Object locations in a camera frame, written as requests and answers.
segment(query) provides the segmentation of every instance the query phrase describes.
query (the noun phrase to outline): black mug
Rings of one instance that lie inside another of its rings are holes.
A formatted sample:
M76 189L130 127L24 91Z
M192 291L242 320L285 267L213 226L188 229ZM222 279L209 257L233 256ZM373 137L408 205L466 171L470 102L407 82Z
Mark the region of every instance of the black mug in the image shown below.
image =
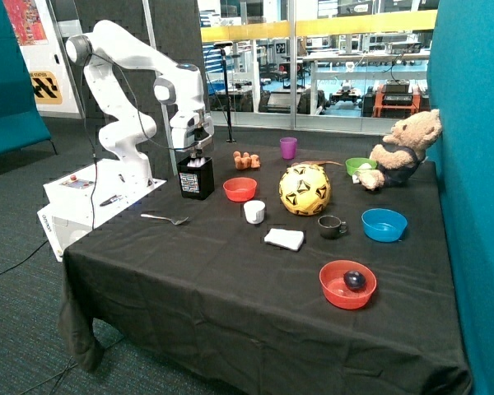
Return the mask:
M319 218L320 235L325 239L336 239L347 232L347 224L337 216L321 216Z

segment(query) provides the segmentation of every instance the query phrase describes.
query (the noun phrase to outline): teal partition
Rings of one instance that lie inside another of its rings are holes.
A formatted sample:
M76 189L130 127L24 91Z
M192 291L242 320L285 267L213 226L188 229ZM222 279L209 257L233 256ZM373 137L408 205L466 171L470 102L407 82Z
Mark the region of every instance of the teal partition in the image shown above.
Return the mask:
M474 393L494 394L494 2L440 2L428 71L433 151Z
M30 76L0 0L0 154L50 138L36 109Z

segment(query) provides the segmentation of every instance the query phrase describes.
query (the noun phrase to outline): yellow soccer ball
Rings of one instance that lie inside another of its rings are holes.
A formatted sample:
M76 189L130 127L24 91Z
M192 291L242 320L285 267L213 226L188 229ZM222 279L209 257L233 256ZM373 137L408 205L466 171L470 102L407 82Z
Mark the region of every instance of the yellow soccer ball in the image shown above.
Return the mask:
M280 199L287 210L298 216L313 216L328 206L331 184L317 165L295 165L280 179Z

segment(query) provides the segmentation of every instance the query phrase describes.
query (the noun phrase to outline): blue bowl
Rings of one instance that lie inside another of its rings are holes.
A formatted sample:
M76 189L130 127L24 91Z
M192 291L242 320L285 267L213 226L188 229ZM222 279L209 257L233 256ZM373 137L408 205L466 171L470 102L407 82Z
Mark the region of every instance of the blue bowl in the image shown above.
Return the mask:
M403 235L408 221L396 211L385 208L372 208L362 214L364 233L370 239L382 243L392 243Z

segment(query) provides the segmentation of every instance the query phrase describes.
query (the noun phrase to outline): white cloth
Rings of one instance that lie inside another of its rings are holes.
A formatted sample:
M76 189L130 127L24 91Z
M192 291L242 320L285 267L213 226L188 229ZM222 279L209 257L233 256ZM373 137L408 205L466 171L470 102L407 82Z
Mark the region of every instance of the white cloth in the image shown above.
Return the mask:
M263 239L265 243L274 244L285 249L298 251L304 241L304 232L272 228Z

